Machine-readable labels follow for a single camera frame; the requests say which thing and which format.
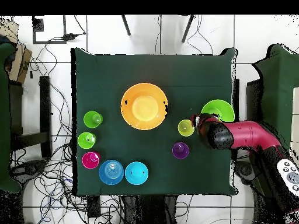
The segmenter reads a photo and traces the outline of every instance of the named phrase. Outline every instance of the floor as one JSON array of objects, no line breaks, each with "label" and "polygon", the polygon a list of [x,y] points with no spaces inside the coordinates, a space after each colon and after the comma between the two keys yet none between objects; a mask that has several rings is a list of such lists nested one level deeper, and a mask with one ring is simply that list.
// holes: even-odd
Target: floor
[{"label": "floor", "polygon": [[[32,17],[13,16],[14,22],[19,24],[18,36],[22,43],[37,57],[42,44],[33,44],[32,40]],[[62,16],[43,16],[44,32],[36,34],[37,41],[47,41],[53,37],[63,35]],[[158,15],[127,15],[131,36],[127,35],[121,16],[77,16],[78,22],[86,31],[86,35],[78,36],[67,44],[50,44],[48,49],[56,56],[58,64],[50,74],[51,83],[56,86],[67,100],[71,111],[71,56],[70,48],[79,47],[91,54],[153,54],[159,33]],[[239,118],[246,119],[246,95],[245,85],[247,82],[258,79],[259,75],[251,63],[265,57],[268,46],[274,43],[284,43],[293,51],[299,47],[299,20],[292,15],[197,15],[193,21],[185,43],[182,37],[189,20],[188,16],[162,15],[162,54],[199,54],[199,51],[187,43],[187,39],[197,30],[198,21],[201,20],[199,32],[211,44],[213,55],[219,55],[223,49],[235,47],[238,50],[236,61],[237,78],[240,79],[239,93]],[[66,16],[67,33],[82,33],[81,28],[75,21],[74,16]],[[208,42],[198,33],[189,43],[197,47],[203,54],[210,54],[211,47]],[[159,54],[159,38],[157,41],[157,54]],[[55,58],[45,49],[39,56],[47,70],[55,65]],[[25,93],[23,95],[23,130],[24,134],[39,132],[39,87],[40,72],[34,71],[33,78],[28,75],[24,83]],[[61,108],[62,97],[51,92],[51,100]],[[59,112],[52,106],[52,133],[56,135],[59,130]],[[68,124],[68,112],[64,107],[62,110],[62,121]],[[53,148],[57,148],[68,142],[70,137],[65,131],[59,136],[53,136]],[[32,160],[41,158],[40,145],[26,148],[27,154],[20,160]],[[19,157],[23,151],[16,152]],[[52,163],[61,158],[58,152]],[[71,176],[71,169],[66,173]],[[45,189],[41,180],[31,181],[26,189],[23,200],[23,211],[25,220],[36,224],[41,219],[41,202],[44,198],[42,193]],[[237,176],[234,176],[234,186],[238,194],[232,197],[223,195],[180,195],[177,204],[178,224],[251,224],[253,218],[253,196],[251,189],[244,186]],[[187,219],[185,202],[190,211]],[[102,211],[108,209],[110,203],[103,204]],[[64,209],[53,205],[52,211],[48,213],[41,224],[57,224],[64,214]],[[118,222],[117,214],[112,222]],[[76,211],[65,214],[64,222],[59,224],[84,224]]]}]

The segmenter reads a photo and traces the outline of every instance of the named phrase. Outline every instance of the magenta cup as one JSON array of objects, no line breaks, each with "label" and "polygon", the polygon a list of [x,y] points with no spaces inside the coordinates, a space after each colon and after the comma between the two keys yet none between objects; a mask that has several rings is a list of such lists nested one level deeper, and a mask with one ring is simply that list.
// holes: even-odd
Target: magenta cup
[{"label": "magenta cup", "polygon": [[82,157],[82,164],[87,169],[94,169],[99,164],[99,161],[100,154],[95,151],[87,152]]},{"label": "magenta cup", "polygon": [[184,159],[189,154],[189,148],[185,143],[177,142],[172,147],[172,154],[174,155],[175,158]]}]

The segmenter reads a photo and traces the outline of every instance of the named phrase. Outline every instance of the plastic cup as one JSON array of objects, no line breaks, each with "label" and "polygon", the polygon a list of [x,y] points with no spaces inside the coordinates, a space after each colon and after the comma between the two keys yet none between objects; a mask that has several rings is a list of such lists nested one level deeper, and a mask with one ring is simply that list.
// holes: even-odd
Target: plastic cup
[{"label": "plastic cup", "polygon": [[224,100],[212,100],[204,105],[201,113],[216,114],[223,122],[234,122],[235,112],[232,106]]},{"label": "plastic cup", "polygon": [[90,132],[83,132],[78,137],[78,144],[82,149],[90,149],[96,142],[96,136]]},{"label": "plastic cup", "polygon": [[94,169],[99,164],[99,161],[100,154],[95,151],[87,152],[82,157],[82,164],[87,169]]},{"label": "plastic cup", "polygon": [[116,185],[124,177],[124,168],[116,160],[107,160],[100,166],[99,177],[107,185]]},{"label": "plastic cup", "polygon": [[189,154],[189,147],[183,142],[177,142],[172,147],[172,154],[177,159],[184,159]]},{"label": "plastic cup", "polygon": [[191,120],[182,120],[178,125],[179,133],[184,137],[189,137],[194,133]]},{"label": "plastic cup", "polygon": [[132,162],[126,167],[124,174],[130,184],[138,186],[146,182],[148,169],[142,162]]},{"label": "plastic cup", "polygon": [[103,122],[103,116],[96,111],[89,111],[84,115],[84,124],[89,128],[96,128]]}]

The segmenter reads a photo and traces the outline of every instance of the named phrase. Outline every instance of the cardboard box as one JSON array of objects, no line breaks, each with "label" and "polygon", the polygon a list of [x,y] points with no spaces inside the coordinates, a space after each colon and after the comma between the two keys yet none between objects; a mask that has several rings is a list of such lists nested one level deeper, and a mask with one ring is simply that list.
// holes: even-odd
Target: cardboard box
[{"label": "cardboard box", "polygon": [[29,51],[24,44],[18,44],[16,57],[12,63],[12,69],[8,73],[9,79],[12,81],[24,83],[31,60],[32,52]]},{"label": "cardboard box", "polygon": [[19,25],[11,20],[0,18],[0,34],[6,36],[11,42],[17,43]]},{"label": "cardboard box", "polygon": [[8,72],[9,79],[24,83],[32,52],[18,40],[19,25],[11,20],[0,18],[0,35],[6,36],[17,48],[15,60],[12,62],[11,70]]}]

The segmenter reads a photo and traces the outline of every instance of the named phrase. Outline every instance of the chair leg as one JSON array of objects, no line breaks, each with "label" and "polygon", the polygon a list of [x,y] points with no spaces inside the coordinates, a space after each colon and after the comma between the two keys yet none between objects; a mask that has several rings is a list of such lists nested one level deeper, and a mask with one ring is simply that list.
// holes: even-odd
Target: chair leg
[{"label": "chair leg", "polygon": [[126,27],[127,34],[130,36],[131,33],[130,33],[130,29],[128,28],[128,23],[127,23],[126,16],[125,15],[121,15],[121,17],[123,18],[123,22],[124,22],[124,26]]},{"label": "chair leg", "polygon": [[185,30],[185,33],[184,33],[184,36],[183,36],[183,39],[182,39],[182,42],[184,43],[185,40],[186,40],[186,37],[187,37],[187,34],[188,34],[188,31],[190,29],[190,26],[191,26],[191,23],[192,23],[192,20],[194,18],[194,15],[190,15],[190,18],[189,18],[189,21],[188,21],[188,24],[187,24],[187,27],[186,27],[186,30]]}]

